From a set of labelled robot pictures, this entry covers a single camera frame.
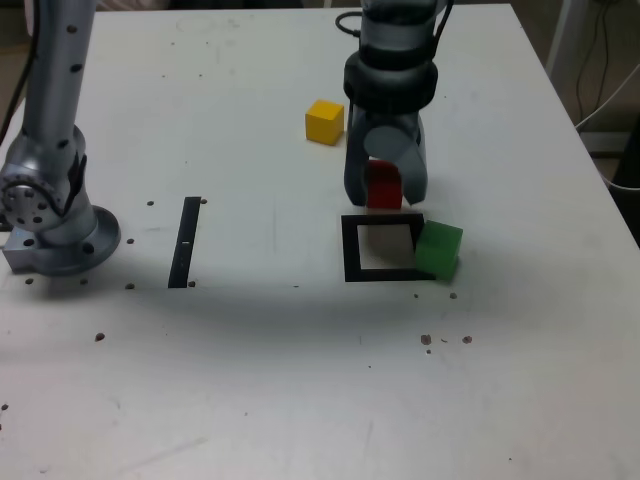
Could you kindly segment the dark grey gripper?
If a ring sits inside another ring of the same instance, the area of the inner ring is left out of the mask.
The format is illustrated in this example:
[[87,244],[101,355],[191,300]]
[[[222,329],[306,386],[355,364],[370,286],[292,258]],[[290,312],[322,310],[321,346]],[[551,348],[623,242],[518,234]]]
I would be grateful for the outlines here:
[[349,111],[348,120],[344,187],[351,203],[360,207],[367,204],[369,156],[396,167],[403,196],[410,205],[422,202],[428,175],[424,129],[418,113],[380,114],[356,109]]

